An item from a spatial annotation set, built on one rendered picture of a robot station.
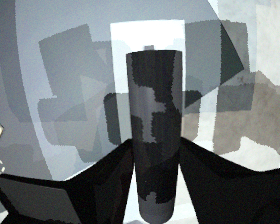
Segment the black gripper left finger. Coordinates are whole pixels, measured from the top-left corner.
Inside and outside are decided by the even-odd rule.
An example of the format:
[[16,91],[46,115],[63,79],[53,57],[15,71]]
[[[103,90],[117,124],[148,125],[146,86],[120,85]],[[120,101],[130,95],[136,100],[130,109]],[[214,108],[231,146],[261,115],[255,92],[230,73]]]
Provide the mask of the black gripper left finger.
[[0,202],[7,212],[54,224],[123,224],[135,156],[127,139],[69,180],[0,173]]

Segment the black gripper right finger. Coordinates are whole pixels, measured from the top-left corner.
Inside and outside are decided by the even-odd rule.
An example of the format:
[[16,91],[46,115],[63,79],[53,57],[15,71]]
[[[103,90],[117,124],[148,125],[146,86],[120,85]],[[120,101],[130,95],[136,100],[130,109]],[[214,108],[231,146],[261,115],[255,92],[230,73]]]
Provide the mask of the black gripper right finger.
[[280,198],[280,168],[253,171],[183,136],[180,172],[199,224],[257,224]]

